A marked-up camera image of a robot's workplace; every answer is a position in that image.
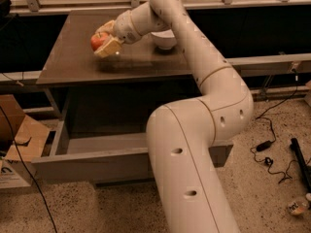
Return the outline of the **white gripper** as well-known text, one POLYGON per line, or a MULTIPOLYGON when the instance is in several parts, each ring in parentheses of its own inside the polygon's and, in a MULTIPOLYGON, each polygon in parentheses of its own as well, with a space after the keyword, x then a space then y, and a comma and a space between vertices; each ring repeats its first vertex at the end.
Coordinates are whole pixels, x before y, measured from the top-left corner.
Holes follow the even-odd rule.
POLYGON ((106 33, 108 35, 116 36, 109 36, 105 44, 94 52, 95 55, 102 58, 120 51, 122 42, 125 44, 134 44, 142 38, 134 27, 131 11, 122 13, 115 21, 110 20, 101 25, 96 29, 96 33, 106 33))

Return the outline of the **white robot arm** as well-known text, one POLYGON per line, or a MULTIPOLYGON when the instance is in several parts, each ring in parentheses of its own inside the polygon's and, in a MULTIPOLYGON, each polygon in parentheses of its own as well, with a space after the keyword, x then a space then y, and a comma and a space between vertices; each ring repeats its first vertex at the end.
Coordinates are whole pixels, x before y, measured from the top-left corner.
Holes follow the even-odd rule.
POLYGON ((157 108, 147 145, 171 233, 240 233, 209 149, 240 133, 252 117, 250 89, 190 19, 181 0, 149 0, 101 27, 94 52, 107 57, 150 32, 172 30, 200 90, 157 108))

